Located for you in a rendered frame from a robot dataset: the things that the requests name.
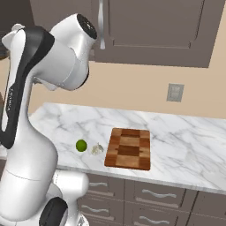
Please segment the wooden checkered cutting board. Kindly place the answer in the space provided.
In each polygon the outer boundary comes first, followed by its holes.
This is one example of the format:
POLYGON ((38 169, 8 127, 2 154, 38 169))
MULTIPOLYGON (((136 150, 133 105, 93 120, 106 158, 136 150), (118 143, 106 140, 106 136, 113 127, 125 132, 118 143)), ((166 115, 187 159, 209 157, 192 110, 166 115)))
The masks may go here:
POLYGON ((150 170, 150 153, 150 131, 113 128, 104 165, 132 170, 150 170))

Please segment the white garlic bulb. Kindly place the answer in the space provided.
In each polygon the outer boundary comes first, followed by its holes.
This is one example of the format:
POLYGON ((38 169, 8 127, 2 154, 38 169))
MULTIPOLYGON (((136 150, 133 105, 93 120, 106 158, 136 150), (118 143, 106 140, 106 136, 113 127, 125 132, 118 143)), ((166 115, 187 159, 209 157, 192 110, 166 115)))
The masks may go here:
POLYGON ((95 144, 91 149, 91 154, 97 155, 103 152, 103 147, 101 144, 97 143, 95 144))

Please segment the green lime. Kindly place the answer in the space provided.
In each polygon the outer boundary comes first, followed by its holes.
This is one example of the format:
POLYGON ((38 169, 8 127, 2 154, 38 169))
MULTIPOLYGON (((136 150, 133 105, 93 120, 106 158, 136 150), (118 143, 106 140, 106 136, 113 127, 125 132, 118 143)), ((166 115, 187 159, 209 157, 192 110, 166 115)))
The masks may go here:
POLYGON ((83 139, 79 139, 76 142, 76 149, 79 152, 85 152, 87 150, 87 143, 83 139))

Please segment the grey-brown base cabinet door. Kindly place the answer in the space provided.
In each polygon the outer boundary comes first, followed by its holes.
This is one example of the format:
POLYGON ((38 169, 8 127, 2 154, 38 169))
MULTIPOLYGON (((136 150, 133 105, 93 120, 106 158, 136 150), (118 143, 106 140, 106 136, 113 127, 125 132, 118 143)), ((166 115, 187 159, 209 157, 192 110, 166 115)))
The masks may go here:
POLYGON ((198 192, 187 226, 226 226, 226 195, 198 192))

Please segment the grey-brown drawer front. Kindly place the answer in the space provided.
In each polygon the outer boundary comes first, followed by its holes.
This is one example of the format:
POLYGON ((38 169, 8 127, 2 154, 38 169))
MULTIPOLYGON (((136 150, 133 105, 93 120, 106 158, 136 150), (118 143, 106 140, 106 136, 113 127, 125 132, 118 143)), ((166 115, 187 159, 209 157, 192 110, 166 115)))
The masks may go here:
POLYGON ((124 203, 121 200, 86 195, 78 199, 78 205, 80 212, 86 217, 120 224, 124 222, 124 203), (94 213, 87 208, 82 208, 81 205, 102 209, 102 211, 94 213))
POLYGON ((150 204, 155 204, 163 207, 180 208, 185 196, 185 189, 177 188, 168 185, 156 185, 144 182, 136 182, 134 187, 134 198, 137 201, 142 201, 150 204), (150 193, 142 193, 142 189, 147 189, 156 193, 174 193, 177 195, 175 199, 171 197, 156 198, 150 193))
POLYGON ((96 186, 88 188, 88 194, 112 198, 115 200, 124 200, 124 180, 116 177, 100 176, 95 174, 88 174, 89 183, 104 182, 108 184, 105 186, 96 186))
POLYGON ((130 213, 130 217, 135 226, 177 226, 179 214, 160 208, 134 207, 130 213), (140 220, 139 216, 145 216, 151 220, 161 221, 161 223, 152 224, 146 220, 140 220))

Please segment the grey wall outlet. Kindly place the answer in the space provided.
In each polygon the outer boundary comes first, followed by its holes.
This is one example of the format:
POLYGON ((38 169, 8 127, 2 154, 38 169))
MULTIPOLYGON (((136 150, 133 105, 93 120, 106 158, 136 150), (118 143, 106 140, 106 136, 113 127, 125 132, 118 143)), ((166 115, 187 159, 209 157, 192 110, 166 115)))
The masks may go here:
POLYGON ((183 84, 171 84, 169 83, 167 101, 168 102, 181 102, 184 92, 183 84))

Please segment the grey-brown wall cabinet door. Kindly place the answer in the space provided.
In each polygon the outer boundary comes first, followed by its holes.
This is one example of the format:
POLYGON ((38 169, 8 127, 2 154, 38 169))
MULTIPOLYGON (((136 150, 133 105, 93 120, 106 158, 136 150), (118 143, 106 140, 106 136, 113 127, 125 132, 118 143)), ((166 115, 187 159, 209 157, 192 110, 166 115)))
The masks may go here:
POLYGON ((50 31, 72 14, 85 16, 92 24, 92 0, 30 0, 34 23, 50 31))
POLYGON ((103 0, 105 49, 98 32, 94 60, 207 68, 226 0, 103 0))

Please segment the dark brown wall cabinet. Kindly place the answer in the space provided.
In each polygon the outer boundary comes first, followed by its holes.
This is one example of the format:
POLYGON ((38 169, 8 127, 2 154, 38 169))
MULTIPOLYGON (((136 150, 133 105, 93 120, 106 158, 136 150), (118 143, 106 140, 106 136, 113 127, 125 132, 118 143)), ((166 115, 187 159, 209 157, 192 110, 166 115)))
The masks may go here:
POLYGON ((0 0, 0 60, 7 57, 7 49, 2 44, 2 38, 17 23, 24 26, 34 24, 30 0, 0 0))

